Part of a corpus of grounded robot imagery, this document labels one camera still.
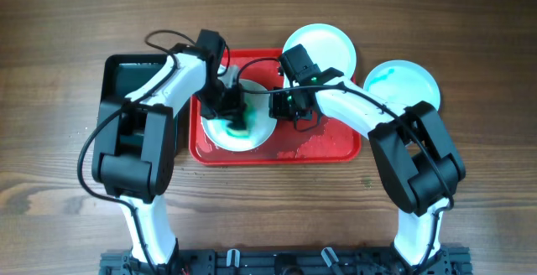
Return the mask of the green yellow sponge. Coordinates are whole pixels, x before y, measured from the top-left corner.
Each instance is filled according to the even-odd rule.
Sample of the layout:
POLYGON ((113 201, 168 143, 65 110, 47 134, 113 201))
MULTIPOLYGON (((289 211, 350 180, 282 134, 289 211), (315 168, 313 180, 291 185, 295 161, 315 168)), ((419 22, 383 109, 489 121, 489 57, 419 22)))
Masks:
POLYGON ((248 117, 234 117, 226 125, 226 133, 233 138, 249 138, 253 122, 248 117))

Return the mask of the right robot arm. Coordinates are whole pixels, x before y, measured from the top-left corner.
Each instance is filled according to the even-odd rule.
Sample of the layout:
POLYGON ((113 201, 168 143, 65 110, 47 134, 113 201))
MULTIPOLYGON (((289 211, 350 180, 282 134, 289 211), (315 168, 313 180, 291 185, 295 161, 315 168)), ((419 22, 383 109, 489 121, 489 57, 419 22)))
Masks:
POLYGON ((406 272, 426 272, 441 250, 441 219, 453 209, 456 187, 466 176, 436 108, 427 101, 387 101, 334 68, 281 66, 279 74, 288 87, 271 94, 281 96, 281 103, 313 109, 369 141, 383 187, 399 209, 394 254, 406 272))

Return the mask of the light blue plate top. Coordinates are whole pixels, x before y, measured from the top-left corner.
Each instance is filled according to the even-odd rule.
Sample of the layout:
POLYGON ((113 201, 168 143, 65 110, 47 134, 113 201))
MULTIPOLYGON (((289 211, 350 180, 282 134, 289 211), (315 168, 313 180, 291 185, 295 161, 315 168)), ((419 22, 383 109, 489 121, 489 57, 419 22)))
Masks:
POLYGON ((334 68, 355 83, 357 52, 350 38, 340 29, 326 23, 313 23, 294 31, 283 51, 301 44, 320 72, 334 68))

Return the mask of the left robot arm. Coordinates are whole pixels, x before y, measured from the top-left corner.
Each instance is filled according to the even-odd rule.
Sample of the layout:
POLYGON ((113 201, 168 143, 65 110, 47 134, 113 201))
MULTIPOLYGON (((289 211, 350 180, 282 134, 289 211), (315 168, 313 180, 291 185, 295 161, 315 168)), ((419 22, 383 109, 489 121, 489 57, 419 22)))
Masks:
POLYGON ((229 55, 224 39, 198 39, 161 54, 115 54, 105 63, 96 129, 85 142, 77 167, 93 151, 91 175, 104 186, 102 200, 121 206, 133 248, 128 257, 103 258, 102 272, 179 274, 185 270, 166 212, 177 152, 177 117, 195 96, 202 116, 247 128, 238 83, 227 86, 229 55))

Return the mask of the light blue plate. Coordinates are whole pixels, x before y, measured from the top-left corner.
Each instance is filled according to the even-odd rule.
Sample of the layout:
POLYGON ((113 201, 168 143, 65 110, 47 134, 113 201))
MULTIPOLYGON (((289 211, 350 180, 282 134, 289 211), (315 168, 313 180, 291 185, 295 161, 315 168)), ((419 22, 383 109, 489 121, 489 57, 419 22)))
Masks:
POLYGON ((388 101, 413 106, 420 101, 441 107, 441 91, 430 72, 414 62, 389 60, 370 71, 363 89, 388 101))
POLYGON ((313 23, 294 31, 283 51, 301 44, 320 72, 334 68, 355 83, 357 52, 350 38, 340 29, 326 23, 313 23))

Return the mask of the white plate front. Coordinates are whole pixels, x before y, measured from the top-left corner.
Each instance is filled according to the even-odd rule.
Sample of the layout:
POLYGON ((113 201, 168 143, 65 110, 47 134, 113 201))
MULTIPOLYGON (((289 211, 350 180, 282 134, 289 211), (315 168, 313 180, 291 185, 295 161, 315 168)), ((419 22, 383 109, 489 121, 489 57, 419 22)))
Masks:
POLYGON ((201 119, 204 133, 219 148, 231 152, 246 152, 258 148, 272 135, 277 120, 269 114, 269 95, 244 93, 244 100, 247 105, 244 113, 245 117, 252 120, 253 126, 250 137, 236 138, 226 133, 228 120, 207 120, 201 119))

